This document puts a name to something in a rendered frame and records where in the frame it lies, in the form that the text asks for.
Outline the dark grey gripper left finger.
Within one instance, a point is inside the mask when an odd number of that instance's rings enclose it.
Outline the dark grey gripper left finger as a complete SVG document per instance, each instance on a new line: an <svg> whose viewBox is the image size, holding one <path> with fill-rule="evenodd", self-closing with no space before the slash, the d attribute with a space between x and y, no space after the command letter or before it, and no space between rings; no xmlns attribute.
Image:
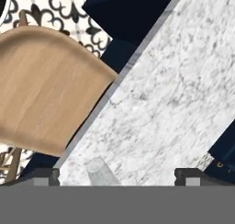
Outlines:
<svg viewBox="0 0 235 224"><path fill-rule="evenodd" d="M54 168L39 168L24 176L19 185L29 186L59 186L60 170Z"/></svg>

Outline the clear glass cup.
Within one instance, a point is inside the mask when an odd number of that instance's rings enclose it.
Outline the clear glass cup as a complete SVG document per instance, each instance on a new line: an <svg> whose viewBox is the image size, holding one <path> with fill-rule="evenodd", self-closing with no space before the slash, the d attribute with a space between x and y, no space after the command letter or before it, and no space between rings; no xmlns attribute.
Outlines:
<svg viewBox="0 0 235 224"><path fill-rule="evenodd" d="M119 180L111 171L109 166L101 157L95 157L86 164L86 171L91 185L93 186L110 186L120 185Z"/></svg>

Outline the wooden stool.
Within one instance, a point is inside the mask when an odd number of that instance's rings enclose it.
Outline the wooden stool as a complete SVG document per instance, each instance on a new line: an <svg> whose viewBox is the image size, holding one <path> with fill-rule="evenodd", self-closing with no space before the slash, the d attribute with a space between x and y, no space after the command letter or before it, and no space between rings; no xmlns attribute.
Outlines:
<svg viewBox="0 0 235 224"><path fill-rule="evenodd" d="M0 170L14 181L23 150L60 157L118 74L74 39L19 26L0 35L0 142L14 149Z"/></svg>

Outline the white round object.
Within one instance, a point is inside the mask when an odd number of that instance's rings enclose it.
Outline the white round object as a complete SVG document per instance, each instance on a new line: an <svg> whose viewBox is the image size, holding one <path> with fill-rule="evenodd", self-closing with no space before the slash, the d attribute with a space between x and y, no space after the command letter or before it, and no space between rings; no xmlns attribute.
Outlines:
<svg viewBox="0 0 235 224"><path fill-rule="evenodd" d="M10 8L11 0L0 0L0 26L4 23Z"/></svg>

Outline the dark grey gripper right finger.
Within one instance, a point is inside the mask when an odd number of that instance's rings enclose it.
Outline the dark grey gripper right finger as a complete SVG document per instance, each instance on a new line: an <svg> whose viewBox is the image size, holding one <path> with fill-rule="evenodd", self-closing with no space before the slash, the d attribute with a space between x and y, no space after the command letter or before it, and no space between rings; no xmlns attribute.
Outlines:
<svg viewBox="0 0 235 224"><path fill-rule="evenodd" d="M174 176L174 184L176 186L206 186L217 184L214 178L204 175L197 168L176 168L174 170Z"/></svg>

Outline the dark blue drawer front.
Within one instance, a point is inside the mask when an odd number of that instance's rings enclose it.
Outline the dark blue drawer front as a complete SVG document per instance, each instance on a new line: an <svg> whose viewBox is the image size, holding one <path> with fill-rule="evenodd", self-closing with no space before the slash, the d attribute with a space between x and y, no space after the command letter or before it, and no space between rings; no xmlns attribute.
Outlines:
<svg viewBox="0 0 235 224"><path fill-rule="evenodd" d="M209 149L212 162L205 174L235 185L235 119Z"/></svg>

